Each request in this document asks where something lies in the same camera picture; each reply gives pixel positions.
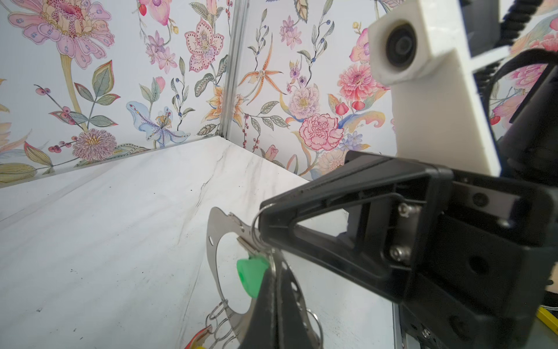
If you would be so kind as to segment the red plastic key tag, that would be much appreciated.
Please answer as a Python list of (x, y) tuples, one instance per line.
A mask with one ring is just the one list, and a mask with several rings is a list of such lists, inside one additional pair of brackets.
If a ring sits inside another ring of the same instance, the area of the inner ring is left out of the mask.
[(192, 337), (190, 342), (185, 346), (185, 349), (205, 349), (204, 343), (213, 334), (213, 327), (209, 325), (200, 330)]

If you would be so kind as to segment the green plastic key tag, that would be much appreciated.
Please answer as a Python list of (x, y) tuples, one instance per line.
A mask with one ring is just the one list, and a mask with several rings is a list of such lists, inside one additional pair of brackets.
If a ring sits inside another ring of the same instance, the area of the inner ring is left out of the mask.
[(238, 277), (244, 291), (250, 298), (258, 298), (264, 275), (269, 267), (270, 263), (264, 257), (250, 257), (237, 261)]

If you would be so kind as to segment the silver metal keyring with keys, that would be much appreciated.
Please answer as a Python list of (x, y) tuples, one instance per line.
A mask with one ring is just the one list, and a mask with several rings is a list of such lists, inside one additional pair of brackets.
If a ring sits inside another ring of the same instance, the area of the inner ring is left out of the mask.
[[(206, 320), (216, 322), (215, 340), (223, 348), (239, 348), (257, 302), (257, 299), (250, 298), (244, 291), (238, 277), (236, 263), (240, 259), (250, 257), (267, 259), (270, 263), (269, 269), (276, 277), (276, 348), (279, 348), (277, 277), (280, 264), (283, 261), (287, 263), (283, 253), (275, 248), (266, 247), (260, 241), (259, 232), (254, 224), (246, 224), (234, 214), (226, 214), (214, 207), (209, 213), (207, 224), (206, 257), (220, 297), (219, 305)], [(305, 307), (309, 324), (316, 335), (316, 348), (322, 348), (324, 334), (321, 323), (306, 306), (306, 302)]]

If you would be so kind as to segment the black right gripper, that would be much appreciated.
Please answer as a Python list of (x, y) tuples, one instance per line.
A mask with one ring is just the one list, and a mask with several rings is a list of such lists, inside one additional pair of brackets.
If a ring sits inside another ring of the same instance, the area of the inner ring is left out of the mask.
[(557, 261), (557, 189), (452, 170), (398, 170), (395, 302), (447, 348), (523, 348)]

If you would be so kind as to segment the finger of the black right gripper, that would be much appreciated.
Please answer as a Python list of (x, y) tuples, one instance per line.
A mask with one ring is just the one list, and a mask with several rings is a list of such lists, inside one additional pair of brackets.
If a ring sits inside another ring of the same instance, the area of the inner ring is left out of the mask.
[(264, 201), (264, 243), (402, 301), (447, 207), (453, 171), (351, 151), (338, 169)]

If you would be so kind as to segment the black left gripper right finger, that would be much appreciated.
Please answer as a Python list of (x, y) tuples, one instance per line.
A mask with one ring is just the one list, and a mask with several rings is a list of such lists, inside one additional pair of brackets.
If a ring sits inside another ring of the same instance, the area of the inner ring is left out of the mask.
[(277, 287), (278, 347), (316, 348), (302, 289), (285, 261), (278, 269)]

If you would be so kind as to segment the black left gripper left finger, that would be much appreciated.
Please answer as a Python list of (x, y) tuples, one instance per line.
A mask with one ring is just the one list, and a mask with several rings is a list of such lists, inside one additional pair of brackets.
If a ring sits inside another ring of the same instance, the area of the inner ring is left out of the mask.
[(276, 348), (276, 277), (270, 269), (264, 273), (255, 309), (239, 348)]

